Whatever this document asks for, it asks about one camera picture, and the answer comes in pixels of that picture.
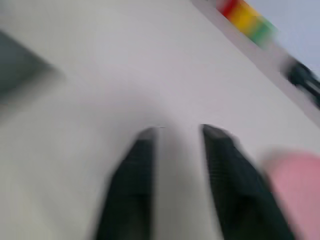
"yellow stripe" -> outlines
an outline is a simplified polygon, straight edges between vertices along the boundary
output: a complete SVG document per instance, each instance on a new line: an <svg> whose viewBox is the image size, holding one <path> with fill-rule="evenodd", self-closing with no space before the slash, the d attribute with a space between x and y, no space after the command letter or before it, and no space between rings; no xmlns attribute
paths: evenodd
<svg viewBox="0 0 320 240"><path fill-rule="evenodd" d="M259 13L246 2L242 1L238 4L235 11L232 12L230 22L232 22L240 32L249 35L256 24L257 16L259 16Z"/></svg>

